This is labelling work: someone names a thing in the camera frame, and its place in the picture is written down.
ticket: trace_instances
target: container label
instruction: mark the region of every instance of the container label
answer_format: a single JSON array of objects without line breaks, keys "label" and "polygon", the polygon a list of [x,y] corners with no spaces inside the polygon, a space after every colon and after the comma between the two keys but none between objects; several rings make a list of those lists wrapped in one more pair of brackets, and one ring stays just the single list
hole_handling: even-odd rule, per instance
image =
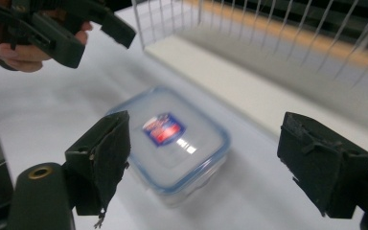
[{"label": "container label", "polygon": [[185,127],[171,113],[163,113],[149,119],[143,131],[159,147],[176,141],[184,133]]}]

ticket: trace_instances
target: blue container lid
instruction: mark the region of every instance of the blue container lid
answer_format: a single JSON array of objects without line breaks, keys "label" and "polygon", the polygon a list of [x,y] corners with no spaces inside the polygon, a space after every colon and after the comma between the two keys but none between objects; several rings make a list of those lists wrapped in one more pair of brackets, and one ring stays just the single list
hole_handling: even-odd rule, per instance
[{"label": "blue container lid", "polygon": [[152,88],[107,114],[122,110],[130,115],[129,162],[159,194],[185,189],[229,149],[226,130],[170,88]]}]

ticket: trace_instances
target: white table surface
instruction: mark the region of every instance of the white table surface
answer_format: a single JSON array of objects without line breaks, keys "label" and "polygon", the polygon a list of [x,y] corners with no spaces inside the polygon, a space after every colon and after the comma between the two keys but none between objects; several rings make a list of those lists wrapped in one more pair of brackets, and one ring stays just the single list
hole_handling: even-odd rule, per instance
[{"label": "white table surface", "polygon": [[[131,10],[121,16],[134,23]],[[206,187],[174,209],[126,173],[103,230],[359,229],[360,210],[353,220],[321,217],[277,158],[275,136],[144,54],[138,38],[126,51],[97,26],[76,70],[54,61],[33,74],[0,68],[0,138],[13,181],[33,165],[63,163],[63,153],[109,108],[159,84],[228,129],[229,157]],[[93,229],[96,220],[75,216],[79,230]]]}]

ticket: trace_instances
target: plastic food container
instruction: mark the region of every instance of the plastic food container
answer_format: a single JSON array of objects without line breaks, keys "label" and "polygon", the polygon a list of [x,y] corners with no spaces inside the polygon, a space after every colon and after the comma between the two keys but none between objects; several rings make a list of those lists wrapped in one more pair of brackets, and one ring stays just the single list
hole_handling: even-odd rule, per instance
[{"label": "plastic food container", "polygon": [[205,185],[226,159],[227,132],[169,88],[153,88],[108,114],[122,110],[130,115],[130,169],[169,206]]}]

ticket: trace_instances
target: human hand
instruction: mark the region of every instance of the human hand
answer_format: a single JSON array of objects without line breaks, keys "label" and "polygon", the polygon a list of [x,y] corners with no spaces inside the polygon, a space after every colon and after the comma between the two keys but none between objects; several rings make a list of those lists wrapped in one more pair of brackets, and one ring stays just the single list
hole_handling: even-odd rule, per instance
[{"label": "human hand", "polygon": [[[92,26],[89,22],[82,23],[80,31],[75,35],[76,39],[85,45],[88,39],[86,31],[90,30]],[[41,69],[43,61],[50,57],[34,45],[16,45],[15,50],[12,50],[9,43],[1,43],[0,59],[13,69],[31,73]]]},{"label": "human hand", "polygon": [[[2,6],[8,3],[7,0],[0,0],[0,2],[2,2]],[[60,11],[46,11],[45,13],[58,21],[63,18],[63,13]],[[0,23],[0,59],[13,69],[31,73],[41,69],[44,60],[50,59],[34,45],[16,45],[15,50],[12,50],[9,43],[3,43],[3,30],[4,26]],[[92,25],[89,22],[82,23],[80,31],[76,33],[76,39],[85,45],[88,39],[87,31],[91,30]]]}]

